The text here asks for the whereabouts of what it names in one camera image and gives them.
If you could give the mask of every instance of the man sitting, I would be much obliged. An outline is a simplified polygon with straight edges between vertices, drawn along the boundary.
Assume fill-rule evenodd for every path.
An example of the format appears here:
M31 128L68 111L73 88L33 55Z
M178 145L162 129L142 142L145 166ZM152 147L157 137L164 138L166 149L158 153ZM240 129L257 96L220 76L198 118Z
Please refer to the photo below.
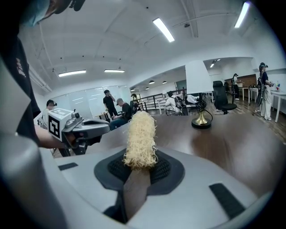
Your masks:
M173 115L182 115L182 111L176 107L175 98L176 96L178 96L180 99L183 99L184 98L183 94L173 95L173 92L169 91L168 96L170 98L168 98L165 103L165 110L168 111L169 113L172 113Z
M131 119L132 110L128 103L124 102L121 98L117 99L117 104L122 107L122 114L119 116L112 116L113 121L110 123L110 131L123 126Z

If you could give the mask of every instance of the dry noodle bundle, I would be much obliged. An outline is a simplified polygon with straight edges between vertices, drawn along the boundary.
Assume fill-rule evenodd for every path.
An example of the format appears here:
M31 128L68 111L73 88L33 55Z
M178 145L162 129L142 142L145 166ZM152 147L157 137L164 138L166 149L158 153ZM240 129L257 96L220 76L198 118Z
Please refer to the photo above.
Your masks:
M158 158L155 155L155 123L147 112L137 112L129 125L129 138L123 162L133 170L149 169Z

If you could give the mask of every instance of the black office chair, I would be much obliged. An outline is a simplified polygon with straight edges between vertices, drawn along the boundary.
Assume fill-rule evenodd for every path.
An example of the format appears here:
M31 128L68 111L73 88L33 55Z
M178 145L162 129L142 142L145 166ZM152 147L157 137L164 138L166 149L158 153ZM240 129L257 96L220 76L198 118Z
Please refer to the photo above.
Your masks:
M226 115L228 113L228 110L234 110L235 108L237 108L236 104L228 103L227 93L225 91L225 87L222 81L214 81L213 88L215 97L214 106L216 109L222 110L223 114Z

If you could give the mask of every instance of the man wearing cap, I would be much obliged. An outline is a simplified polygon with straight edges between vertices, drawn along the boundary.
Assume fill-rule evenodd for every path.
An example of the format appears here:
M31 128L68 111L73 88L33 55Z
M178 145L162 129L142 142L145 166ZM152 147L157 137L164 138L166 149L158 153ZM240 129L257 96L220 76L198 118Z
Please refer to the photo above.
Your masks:
M273 87L273 83L268 80L268 76L266 73L266 68L268 66L261 62L259 65L260 78L262 80L262 84L265 86L265 90L262 96L262 108L261 108L261 116L264 117L265 120L271 121L271 91L270 87Z
M42 114L42 119L44 121L44 126L42 128L47 129L48 126L48 112L50 110L52 110L57 104L49 99L48 102L46 102L46 108L45 110L43 110L43 114Z
M71 3L75 11L80 10L84 0L22 0L5 1L8 11L13 13L6 16L8 23L2 26L2 44L0 54L11 76L30 98L24 114L17 127L18 135L32 139L38 146L45 148L63 148L64 144L54 138L47 130L34 125L34 118L41 112L34 97L31 80L29 77L29 65L20 39L19 25L34 26L39 21L48 18L53 13L61 13Z
M113 121L110 123L110 131L118 128L126 123L131 119L132 110L131 107L127 102L124 102L121 98L117 99L117 104L122 107L122 115L119 116L112 116Z
M237 79L238 75L235 73L233 75L233 78L232 78L232 86L233 86L233 89L234 89L234 92L235 92L235 98L236 100L239 100L240 99L240 90L238 88L238 84L239 83L243 83L242 81L239 81Z

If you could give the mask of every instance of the wooden floor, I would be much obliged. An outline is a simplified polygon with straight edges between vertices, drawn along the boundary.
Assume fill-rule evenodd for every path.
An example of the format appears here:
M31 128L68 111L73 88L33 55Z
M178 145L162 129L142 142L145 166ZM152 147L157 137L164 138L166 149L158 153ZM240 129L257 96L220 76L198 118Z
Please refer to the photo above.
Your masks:
M210 101L210 99L206 99L207 101L207 107L206 109L213 115L214 119L216 115L222 115L223 112L216 112L216 108L214 104ZM283 142L286 143L286 115L285 114L280 114L278 122L275 122L276 118L276 110L272 111L271 110L271 121L265 120L264 117L261 117L260 112L255 113L254 111L257 109L255 107L254 101L250 102L250 105L248 104L248 99L246 98L244 101L242 101L242 98L240 98L239 101L235 100L234 102L237 105L237 108L234 110L230 110L229 113L234 113L234 114L253 114L254 117L259 119L263 125L266 125L270 130L272 130L275 135ZM150 110L148 112L151 115L160 115L159 110ZM196 109L191 109L189 112L189 115L197 115Z

